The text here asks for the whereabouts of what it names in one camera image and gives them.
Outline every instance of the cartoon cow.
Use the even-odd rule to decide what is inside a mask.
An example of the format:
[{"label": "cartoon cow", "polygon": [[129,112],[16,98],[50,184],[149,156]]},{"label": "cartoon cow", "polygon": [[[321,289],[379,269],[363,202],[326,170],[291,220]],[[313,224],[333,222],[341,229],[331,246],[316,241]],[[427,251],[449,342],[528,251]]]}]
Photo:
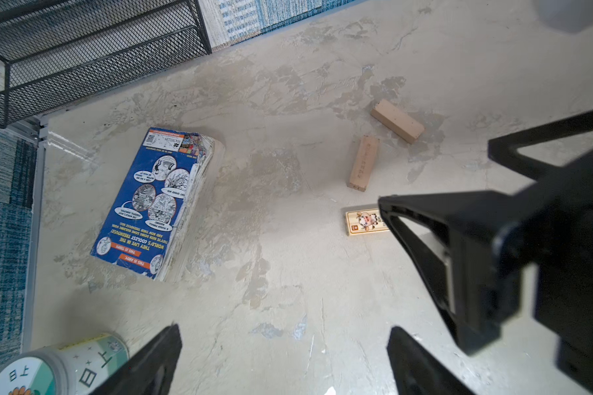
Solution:
[{"label": "cartoon cow", "polygon": [[365,231],[369,231],[370,227],[371,229],[375,229],[376,225],[378,225],[378,216],[375,214],[358,211],[356,215],[358,217],[358,224],[360,224]]}]

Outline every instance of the wooden block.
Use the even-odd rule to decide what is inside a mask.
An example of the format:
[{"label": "wooden block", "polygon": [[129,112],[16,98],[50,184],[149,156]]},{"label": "wooden block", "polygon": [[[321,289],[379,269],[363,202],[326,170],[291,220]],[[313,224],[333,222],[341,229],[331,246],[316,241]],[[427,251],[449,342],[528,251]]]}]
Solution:
[{"label": "wooden block", "polygon": [[381,100],[380,103],[376,104],[374,109],[371,110],[371,115],[409,144],[414,143],[424,131],[424,125],[415,121],[387,100]]},{"label": "wooden block", "polygon": [[347,232],[350,236],[389,230],[382,217],[380,217],[379,209],[348,211],[345,213],[345,220],[347,221]]},{"label": "wooden block", "polygon": [[347,186],[364,192],[369,184],[371,170],[376,162],[380,139],[373,136],[363,136],[358,147],[356,162],[353,164],[352,175]]}]

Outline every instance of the barcode label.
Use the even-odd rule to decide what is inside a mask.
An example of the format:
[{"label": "barcode label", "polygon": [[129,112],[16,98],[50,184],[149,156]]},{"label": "barcode label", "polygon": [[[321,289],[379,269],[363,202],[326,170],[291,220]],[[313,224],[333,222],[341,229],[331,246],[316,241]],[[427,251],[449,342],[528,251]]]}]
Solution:
[{"label": "barcode label", "polygon": [[178,151],[183,140],[184,135],[169,131],[150,129],[143,145],[163,150]]}]

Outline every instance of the orange flower illustration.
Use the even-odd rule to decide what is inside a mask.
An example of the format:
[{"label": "orange flower illustration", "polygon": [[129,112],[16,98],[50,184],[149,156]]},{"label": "orange flower illustration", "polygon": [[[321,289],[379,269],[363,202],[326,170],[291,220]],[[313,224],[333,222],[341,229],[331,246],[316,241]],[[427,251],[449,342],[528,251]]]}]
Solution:
[{"label": "orange flower illustration", "polygon": [[9,395],[31,395],[31,390],[22,387],[14,388],[13,391],[9,392]]}]

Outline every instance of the metal mesh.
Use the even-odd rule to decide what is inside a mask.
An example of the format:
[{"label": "metal mesh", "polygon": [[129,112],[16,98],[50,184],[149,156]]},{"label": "metal mesh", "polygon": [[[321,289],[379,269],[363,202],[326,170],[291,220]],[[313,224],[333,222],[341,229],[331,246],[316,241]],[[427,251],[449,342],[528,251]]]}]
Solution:
[{"label": "metal mesh", "polygon": [[211,52],[196,1],[68,0],[0,22],[0,127]]}]

